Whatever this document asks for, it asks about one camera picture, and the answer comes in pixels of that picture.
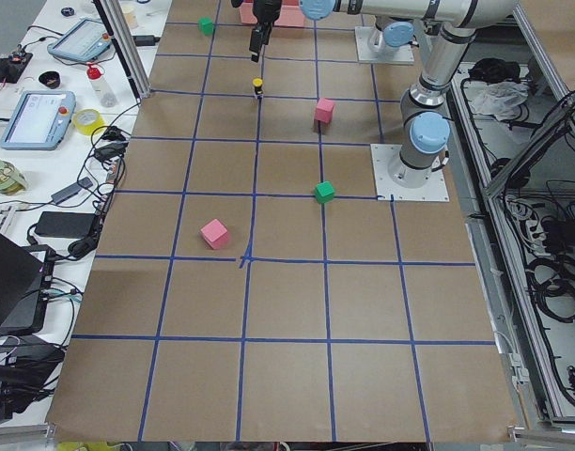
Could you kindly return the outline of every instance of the white desk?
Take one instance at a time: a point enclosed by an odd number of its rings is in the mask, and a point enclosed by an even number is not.
[[[38,15],[34,25],[50,28],[54,31],[64,33],[68,31],[81,17],[96,17],[96,14],[85,14],[81,5],[81,0],[49,0],[43,10]],[[153,34],[160,36],[166,20],[166,14],[170,8],[171,0],[151,0],[146,4],[135,5],[135,14],[139,27],[132,30],[135,35]],[[60,13],[63,7],[73,7],[76,15],[65,18]],[[23,44],[32,42],[43,36],[51,35],[45,30],[32,28],[23,39]],[[101,64],[105,69],[105,77],[111,88],[113,88],[118,103],[110,108],[100,105],[91,85],[88,82],[85,71],[86,66],[65,66],[56,61],[47,53],[47,45],[53,39],[46,39],[44,42],[35,43],[27,48],[28,52],[34,54],[33,59],[23,73],[21,80],[17,84],[0,85],[0,117],[10,117],[18,100],[26,90],[45,90],[46,88],[38,81],[39,75],[46,70],[56,70],[61,75],[61,86],[59,89],[74,92],[77,100],[75,111],[85,108],[98,109],[106,124],[110,124],[115,117],[135,105],[135,98],[127,82],[124,70],[122,69],[118,57]],[[138,53],[147,73],[151,67],[156,54],[156,47],[140,47]],[[101,56],[106,59],[113,54],[110,50]],[[138,108],[131,109],[123,115],[116,125],[122,130],[131,132],[136,119]],[[6,123],[0,122],[0,138],[6,127]],[[0,148],[0,158],[15,164],[28,180],[27,191],[20,192],[14,196],[0,194],[0,202],[9,200],[22,200],[31,203],[45,203],[51,199],[51,194],[73,183],[83,161],[90,151],[89,137],[80,134],[72,125],[67,130],[66,136],[57,149],[51,151],[25,151],[25,150],[3,150]],[[101,169],[99,162],[90,161],[89,169],[99,181],[105,179],[105,171]],[[66,201],[63,205],[72,206],[81,203],[88,196],[87,191]],[[71,209],[77,212],[92,212],[94,209],[91,200],[80,207]],[[7,231],[7,236],[19,245],[27,245],[26,230],[34,224],[42,211],[61,210],[54,206],[47,206],[43,209],[18,212],[14,216],[13,222]],[[67,253],[67,247],[73,240],[65,239],[39,239],[40,243],[48,244],[61,255]],[[87,278],[93,263],[95,253],[89,254],[78,262],[56,263],[54,275],[68,280],[78,286],[85,288]],[[75,305],[75,313],[78,312],[79,305]],[[69,301],[56,301],[48,305],[43,329],[39,332],[39,337],[51,343],[61,343],[73,324],[72,308]],[[57,376],[60,365],[53,374]],[[22,414],[15,414],[11,420],[0,425],[0,427],[17,427],[43,424],[45,415],[50,408],[51,397],[40,402],[33,403]]]

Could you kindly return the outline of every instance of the red cap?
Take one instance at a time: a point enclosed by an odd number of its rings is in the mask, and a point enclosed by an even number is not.
[[[89,69],[87,69],[87,77],[89,80],[97,80],[101,77],[101,72],[98,68],[93,66],[93,63],[87,63]]]

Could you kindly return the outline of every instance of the tablet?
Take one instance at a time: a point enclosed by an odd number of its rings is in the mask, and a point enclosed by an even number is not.
[[[70,91],[24,92],[0,139],[0,147],[55,149],[69,126],[74,105],[74,94]]]
[[[81,19],[47,51],[58,58],[86,63],[93,61],[110,47],[110,37],[103,23],[93,19]]]

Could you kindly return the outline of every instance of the keyboard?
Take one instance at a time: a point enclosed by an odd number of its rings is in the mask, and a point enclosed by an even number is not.
[[[15,205],[0,205],[0,233],[4,235],[12,223],[14,213],[18,210]]]

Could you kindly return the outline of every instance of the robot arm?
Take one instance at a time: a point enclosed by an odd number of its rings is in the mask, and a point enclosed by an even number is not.
[[[282,0],[254,0],[252,13],[256,17],[257,23],[250,35],[250,53],[252,61],[258,62],[262,46],[269,43],[272,25],[281,12]],[[233,8],[239,8],[243,0],[231,0]]]
[[[475,29],[502,20],[513,11],[518,1],[300,0],[303,14],[312,20],[323,19],[332,12],[347,12],[375,15],[378,18],[376,27],[381,28],[384,22],[381,19],[394,17],[443,23],[419,79],[404,93],[400,102],[405,138],[399,153],[387,168],[389,176],[398,185],[420,188],[434,171],[433,161],[444,149],[450,134],[450,126],[436,110],[444,103],[444,93],[467,47],[474,40]]]
[[[474,40],[475,29],[509,15],[519,0],[301,0],[303,14],[320,20],[332,12],[424,19],[443,22],[440,35],[421,73],[411,86],[412,100],[427,108],[443,104],[443,93],[460,59]]]

